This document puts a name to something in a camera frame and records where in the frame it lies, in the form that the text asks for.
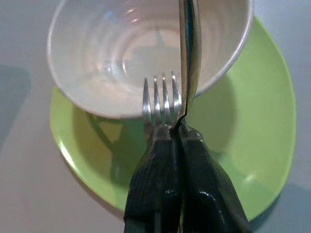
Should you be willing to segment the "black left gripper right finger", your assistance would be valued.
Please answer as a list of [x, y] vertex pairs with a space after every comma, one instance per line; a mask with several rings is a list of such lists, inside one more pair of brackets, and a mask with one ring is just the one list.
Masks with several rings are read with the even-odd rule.
[[183, 232], [249, 233], [250, 224], [234, 185], [210, 155], [203, 136], [181, 124], [179, 141], [185, 192]]

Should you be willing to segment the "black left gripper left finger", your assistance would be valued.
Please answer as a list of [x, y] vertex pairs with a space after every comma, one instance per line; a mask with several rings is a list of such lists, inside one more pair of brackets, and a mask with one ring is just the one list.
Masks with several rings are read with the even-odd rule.
[[130, 181], [124, 232], [178, 232], [182, 188], [176, 149], [171, 127], [157, 125]]

